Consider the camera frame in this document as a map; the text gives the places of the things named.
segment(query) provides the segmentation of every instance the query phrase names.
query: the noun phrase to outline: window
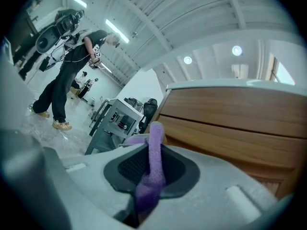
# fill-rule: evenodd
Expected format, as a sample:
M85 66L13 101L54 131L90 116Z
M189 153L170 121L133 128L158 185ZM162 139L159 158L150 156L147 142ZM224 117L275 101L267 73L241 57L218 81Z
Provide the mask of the window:
M270 80L274 82L295 85L295 82L291 75L288 73L287 69L276 58L274 60L274 66Z

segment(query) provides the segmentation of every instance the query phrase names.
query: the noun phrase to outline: sneaker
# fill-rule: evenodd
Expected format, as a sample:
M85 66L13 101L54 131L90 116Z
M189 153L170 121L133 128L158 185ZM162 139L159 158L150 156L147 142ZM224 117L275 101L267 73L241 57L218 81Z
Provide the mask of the sneaker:
M59 123L58 120L53 119L52 126L60 130L71 130L72 126L68 122Z
M50 117L49 112L35 113L35 114L38 114L38 115L40 115L41 117L45 117L45 118L49 118L49 117Z

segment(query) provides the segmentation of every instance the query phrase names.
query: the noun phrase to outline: hand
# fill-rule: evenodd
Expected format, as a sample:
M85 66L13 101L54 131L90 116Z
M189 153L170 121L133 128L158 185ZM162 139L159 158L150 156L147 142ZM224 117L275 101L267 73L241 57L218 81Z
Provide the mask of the hand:
M98 60L99 60L98 58L95 58L95 57L92 58L92 63L93 63L95 66L97 66L97 67L99 67L99 65L100 65L100 62L99 62Z

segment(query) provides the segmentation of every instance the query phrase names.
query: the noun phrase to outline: ceiling light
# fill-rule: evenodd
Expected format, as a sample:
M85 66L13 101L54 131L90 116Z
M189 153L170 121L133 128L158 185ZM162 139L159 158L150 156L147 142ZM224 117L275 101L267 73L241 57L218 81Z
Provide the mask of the ceiling light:
M242 49L240 46L234 46L232 48L232 53L235 55L235 56L239 56L242 54Z
M101 65L102 65L105 69L107 69L110 73L112 73L112 71L111 71L109 68L107 68L107 67L105 66L104 63L101 62Z
M183 61L184 61L184 63L189 65L189 64L192 63L192 58L190 56L185 56Z
M128 43L129 42L129 39L116 27L116 26L114 26L112 23L111 23L111 21L109 21L109 20L106 20L106 24L109 26L109 27L111 27L111 29L114 31L114 32L116 32L116 33L118 33L119 35L120 35L120 37L122 38L122 40L124 40L126 43Z
M82 0L75 0L78 4L82 5L83 7L87 7L86 2L83 2Z

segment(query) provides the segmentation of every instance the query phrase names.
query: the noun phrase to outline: purple strap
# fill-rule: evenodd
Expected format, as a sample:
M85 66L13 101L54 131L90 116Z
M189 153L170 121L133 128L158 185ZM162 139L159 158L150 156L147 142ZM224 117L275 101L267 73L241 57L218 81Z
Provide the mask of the purple strap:
M161 144L164 138L164 128L159 122L152 122L150 125L148 145L149 145L149 167L150 173L143 175L136 187L136 209L142 213L154 208L159 201L159 195L165 186L165 177L162 167ZM127 142L145 143L146 137L131 137Z

